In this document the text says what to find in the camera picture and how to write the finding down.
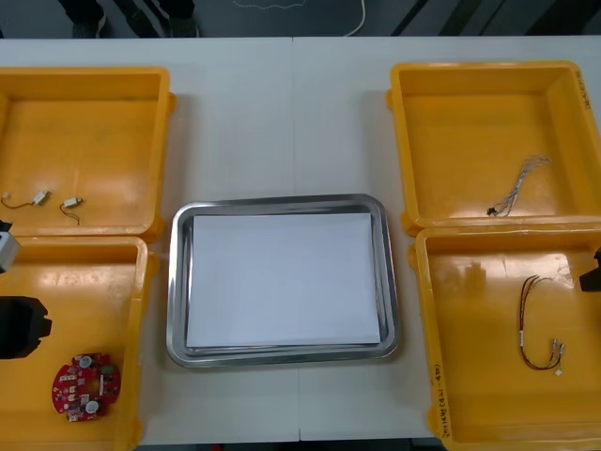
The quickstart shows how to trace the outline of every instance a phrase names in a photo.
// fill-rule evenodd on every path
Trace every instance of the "white table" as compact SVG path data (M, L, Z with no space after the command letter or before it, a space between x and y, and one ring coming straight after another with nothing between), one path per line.
M144 333L144 444L420 437L430 405L402 184L384 93L402 61L569 59L601 122L601 38L5 40L8 66L162 65L179 96L162 213L192 200L368 193L393 235L403 344L392 358L189 371L164 349L165 272Z

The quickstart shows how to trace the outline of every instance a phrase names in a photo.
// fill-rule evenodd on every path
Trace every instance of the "floor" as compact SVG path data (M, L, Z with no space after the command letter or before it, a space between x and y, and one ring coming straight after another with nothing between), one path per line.
M437 439L227 444L223 451L443 451ZM137 451L212 451L209 444L138 446Z
M106 38L135 38L113 0L98 0L108 17ZM135 0L162 35L158 20ZM502 0L483 0L462 35L479 35ZM416 0L365 0L365 22L357 36L390 36ZM436 36L458 0L429 0L403 36ZM485 35L522 35L551 0L505 0ZM195 16L207 38L342 36L362 18L361 0L195 0ZM268 8L280 5L288 8ZM0 0L5 38L66 39L71 23L56 0ZM585 34L601 34L601 11Z

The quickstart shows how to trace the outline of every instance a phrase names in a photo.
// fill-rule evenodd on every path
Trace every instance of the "white cable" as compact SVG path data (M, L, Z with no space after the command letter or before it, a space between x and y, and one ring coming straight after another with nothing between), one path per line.
M517 183L514 189L511 190L511 192L501 202L497 202L490 209L488 209L486 214L488 216L508 216L509 213L511 213L511 210L513 209L514 205L516 204L517 195L519 194L519 190L522 187L522 182L524 181L524 178L526 178L526 176L537 167L541 167L549 163L551 163L551 159L544 157L540 153L538 155L532 155L531 157L526 159L524 164L522 164L522 170L519 173L519 177L517 178Z
M256 8L256 9L261 9L262 11L265 11L267 9L272 9L272 8L278 8L278 9L290 9L290 8L297 8L297 7L304 7L307 4L307 0L302 0L300 3L293 3L291 5L267 5L266 7L261 7L260 5L242 5L241 3L239 3L237 0L232 0L232 3L234 5L236 5L238 8ZM355 27L355 29L353 29L353 31L351 31L350 33L346 33L345 37L348 36L353 36L355 33L357 33L359 30L362 29L363 24L365 23L365 0L361 0L361 10L362 10L362 17L361 17L361 21L359 22L359 25L357 25L357 27Z
M357 25L357 28L355 28L350 33L346 33L345 38L348 36L353 36L355 33L357 33L359 30L362 29L363 24L365 23L365 0L361 0L361 9L362 9L362 18L361 18L361 21L359 22L359 25Z
M241 3L238 3L236 0L232 0L232 3L234 5L236 5L238 8L257 8L257 9L261 9L262 11L265 11L267 9L272 9L272 8L289 9L289 8L295 8L295 7L304 7L305 4L307 3L307 0L302 0L302 2L293 3L292 5L268 5L266 7L261 7L259 5L242 5Z

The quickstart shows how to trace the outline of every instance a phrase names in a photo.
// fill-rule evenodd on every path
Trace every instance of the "stack of paper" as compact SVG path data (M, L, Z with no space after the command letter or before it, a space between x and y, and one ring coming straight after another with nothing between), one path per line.
M189 347L378 343L371 216L196 216Z

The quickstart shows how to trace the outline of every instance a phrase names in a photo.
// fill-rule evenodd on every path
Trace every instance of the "yellow bin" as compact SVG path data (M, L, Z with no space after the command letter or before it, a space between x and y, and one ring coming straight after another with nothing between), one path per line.
M601 221L601 147L580 69L570 62L399 64L393 109L405 183L403 225ZM531 172L509 216L486 211Z
M0 69L0 205L16 236L136 235L156 240L168 119L163 68ZM63 214L71 197L84 203Z
M40 299L53 327L27 357L0 361L0 449L133 449L142 437L140 331L158 262L137 238L19 241L13 267L0 276L0 295ZM54 410L54 377L86 352L110 354L121 392L106 416L70 423Z
M601 293L578 277L597 267L601 228L538 225L428 228L410 253L418 269L432 391L429 426L451 450L601 449ZM528 296L520 355L519 305Z

